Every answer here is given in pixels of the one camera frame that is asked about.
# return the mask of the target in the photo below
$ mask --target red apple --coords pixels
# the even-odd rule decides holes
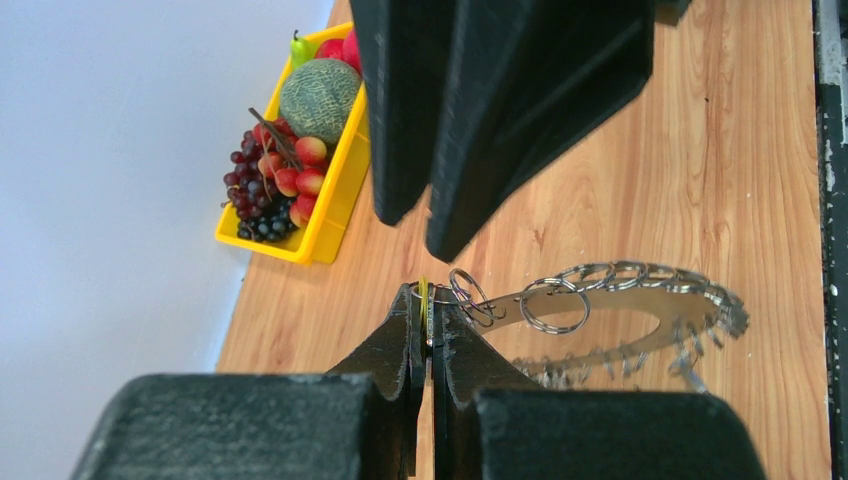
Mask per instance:
[[[303,137],[294,144],[297,158],[304,165],[317,165],[327,158],[327,144],[317,137]]]
[[[281,168],[274,172],[274,183],[280,192],[287,197],[296,197],[298,173],[295,168]]]
[[[315,58],[335,58],[336,60],[341,60],[342,44],[344,44],[343,38],[324,40],[324,43],[315,52]]]
[[[312,211],[315,210],[315,202],[317,201],[318,197],[315,195],[302,193],[297,196],[295,204],[297,204],[297,212],[303,220],[308,222],[309,219],[312,218]]]
[[[284,165],[283,156],[277,152],[268,152],[259,159],[259,171],[267,178],[274,178],[274,172]]]
[[[297,190],[307,195],[318,195],[321,191],[321,185],[323,184],[324,172],[314,167],[304,169],[300,172],[300,174],[298,174],[297,180],[295,180]]]
[[[297,202],[292,203],[292,206],[289,207],[289,218],[297,228],[303,228],[306,226],[308,220],[304,220],[303,216],[300,214],[300,210],[297,208]]]
[[[355,68],[362,75],[362,62],[359,59],[359,42],[356,40],[356,31],[351,30],[342,44],[342,61]]]

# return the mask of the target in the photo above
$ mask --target white wall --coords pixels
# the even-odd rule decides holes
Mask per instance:
[[[67,478],[130,378],[213,369],[221,176],[331,3],[0,1],[0,478]]]

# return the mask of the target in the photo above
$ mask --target yellow plastic basket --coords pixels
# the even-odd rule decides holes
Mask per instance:
[[[304,38],[320,44],[329,38],[344,38],[353,24],[305,35]],[[271,102],[265,109],[265,118],[277,118],[280,88],[291,73],[291,60],[286,62]],[[368,119],[365,103],[365,87],[359,88],[353,109],[345,125],[336,151],[330,162],[324,185],[318,194],[315,210],[305,229],[298,229],[287,240],[277,244],[265,244],[238,238],[238,217],[232,205],[227,205],[218,221],[215,239],[219,242],[246,248],[254,252],[308,265],[313,261],[333,263],[339,253],[345,230],[347,230],[356,198],[371,162],[371,147],[368,137]]]

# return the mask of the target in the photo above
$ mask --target wooden table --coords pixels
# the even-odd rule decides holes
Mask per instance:
[[[349,15],[337,2],[330,23]],[[830,475],[811,17],[809,0],[695,0],[677,28],[657,27],[638,100],[513,195],[455,262],[495,296],[619,258],[694,269],[735,290],[751,327],[710,348],[698,372],[745,421],[772,478]],[[253,257],[220,371],[324,371],[382,321],[401,283],[446,282],[451,266],[424,247],[426,203],[398,228],[372,205],[366,180],[333,265]],[[616,345],[651,320],[601,312],[564,339],[513,327],[489,339],[507,358]],[[665,373],[670,358],[654,355],[636,381],[680,388]],[[421,415],[423,478],[430,421]]]

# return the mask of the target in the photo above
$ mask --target melon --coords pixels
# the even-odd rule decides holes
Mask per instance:
[[[280,89],[280,116],[298,137],[336,143],[342,135],[362,79],[341,60],[310,60]]]

